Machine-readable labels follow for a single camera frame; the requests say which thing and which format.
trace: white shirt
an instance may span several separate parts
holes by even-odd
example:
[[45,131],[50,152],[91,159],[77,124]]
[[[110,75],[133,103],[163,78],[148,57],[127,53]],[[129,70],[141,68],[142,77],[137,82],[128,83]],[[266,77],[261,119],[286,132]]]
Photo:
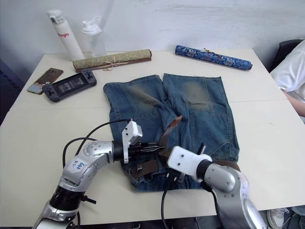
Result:
[[270,72],[279,87],[305,103],[305,40]]

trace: floor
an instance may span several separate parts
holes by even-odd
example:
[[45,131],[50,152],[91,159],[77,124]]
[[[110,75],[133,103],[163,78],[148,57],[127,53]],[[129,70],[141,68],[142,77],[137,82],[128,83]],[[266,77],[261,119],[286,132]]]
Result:
[[[1,75],[1,81],[0,81],[0,124],[2,124],[5,115],[7,112],[10,110],[11,106],[14,104],[15,100],[17,99],[19,95],[19,90],[18,88],[14,87],[10,82],[2,77]],[[266,211],[260,211],[260,214],[262,215],[264,221],[267,223],[267,218],[266,218]],[[220,227],[220,223],[218,221],[217,216],[207,216],[207,217],[198,217],[197,218],[198,223],[200,225],[201,229],[217,229]],[[296,229],[298,228],[298,221],[299,221],[299,216],[294,216],[290,222],[289,229]],[[132,223],[130,224],[106,224],[106,225],[86,225],[82,226],[82,229],[132,229],[133,225]],[[160,220],[153,220],[153,221],[146,221],[146,222],[141,222],[141,228],[142,229],[163,229],[162,222]],[[13,227],[13,228],[8,228],[8,227],[0,227],[0,229],[30,229],[30,227]]]

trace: blue patterned scroll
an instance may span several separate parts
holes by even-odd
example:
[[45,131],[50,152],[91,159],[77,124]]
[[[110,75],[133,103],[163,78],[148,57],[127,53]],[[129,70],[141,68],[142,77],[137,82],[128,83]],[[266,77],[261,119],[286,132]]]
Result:
[[198,49],[192,49],[185,46],[177,45],[175,54],[198,59],[201,61],[217,63],[232,68],[238,68],[241,70],[250,70],[252,68],[252,64],[250,61],[245,61],[230,56],[219,55],[208,50],[206,52],[203,52]]

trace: smartphone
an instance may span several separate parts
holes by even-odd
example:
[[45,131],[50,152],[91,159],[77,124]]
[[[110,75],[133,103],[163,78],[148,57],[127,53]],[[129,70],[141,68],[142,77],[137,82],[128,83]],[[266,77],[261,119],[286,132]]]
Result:
[[27,91],[35,94],[42,94],[42,86],[46,83],[53,83],[60,77],[63,70],[56,68],[49,68],[35,83],[28,87]]

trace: person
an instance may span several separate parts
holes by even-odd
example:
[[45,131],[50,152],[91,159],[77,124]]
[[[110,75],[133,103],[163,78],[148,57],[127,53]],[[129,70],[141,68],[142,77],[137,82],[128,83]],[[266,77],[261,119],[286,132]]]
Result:
[[[270,75],[305,123],[305,40],[300,42]],[[304,206],[293,207],[292,210],[304,212]],[[267,210],[267,219],[272,229],[283,227],[285,212],[289,213],[289,210]]]

